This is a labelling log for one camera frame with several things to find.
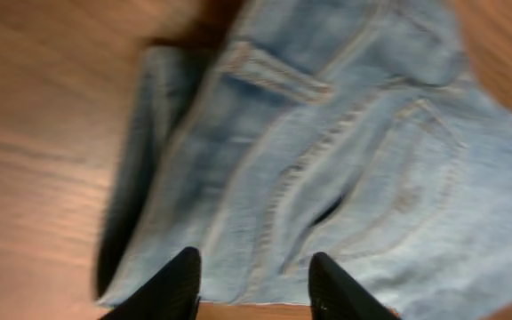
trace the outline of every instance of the wooden table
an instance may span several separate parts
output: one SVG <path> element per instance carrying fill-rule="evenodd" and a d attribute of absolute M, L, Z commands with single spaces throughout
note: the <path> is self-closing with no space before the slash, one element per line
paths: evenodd
<path fill-rule="evenodd" d="M 0 319 L 103 313 L 92 304 L 92 262 L 139 53 L 152 38 L 214 45 L 239 5 L 0 0 Z M 456 5 L 484 83 L 512 107 L 512 1 Z M 307 308 L 204 305 L 199 318 L 308 317 Z"/>

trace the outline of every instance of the denim fabric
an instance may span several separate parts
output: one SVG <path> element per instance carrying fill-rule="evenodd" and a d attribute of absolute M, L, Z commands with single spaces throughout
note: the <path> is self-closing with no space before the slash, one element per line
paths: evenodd
<path fill-rule="evenodd" d="M 209 301 L 308 303 L 327 252 L 404 319 L 512 302 L 512 113 L 472 77 L 444 1 L 251 1 L 202 82 L 142 210 L 117 211 L 140 217 L 100 303 L 185 246 Z"/>

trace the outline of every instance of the pocket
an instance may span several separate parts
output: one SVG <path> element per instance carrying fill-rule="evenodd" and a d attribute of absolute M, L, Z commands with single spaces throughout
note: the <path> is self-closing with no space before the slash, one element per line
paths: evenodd
<path fill-rule="evenodd" d="M 461 136 L 427 100 L 394 110 L 386 126 L 376 125 L 378 116 L 371 116 L 371 130 L 379 139 L 368 128 L 357 128 L 346 138 L 360 140 L 366 135 L 370 142 L 364 145 L 370 147 L 340 144 L 339 151 L 325 156 L 323 167 L 316 168 L 295 191 L 294 204 L 286 207 L 299 210 L 288 215 L 300 214 L 306 205 L 323 204 L 312 215 L 302 214 L 308 217 L 308 225 L 300 228 L 295 244 L 286 241 L 294 245 L 286 248 L 284 272 L 305 268 L 316 252 L 328 252 L 338 261 L 390 252 L 448 204 L 459 179 Z M 313 189 L 323 193 L 323 201 L 306 204 Z"/>

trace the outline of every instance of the jeans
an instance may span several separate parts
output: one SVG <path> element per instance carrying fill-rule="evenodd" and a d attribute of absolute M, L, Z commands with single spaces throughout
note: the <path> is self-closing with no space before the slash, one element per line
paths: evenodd
<path fill-rule="evenodd" d="M 98 263 L 115 305 L 186 246 L 201 296 L 308 304 L 327 252 L 404 319 L 512 302 L 512 112 L 441 0 L 252 0 L 151 48 Z"/>

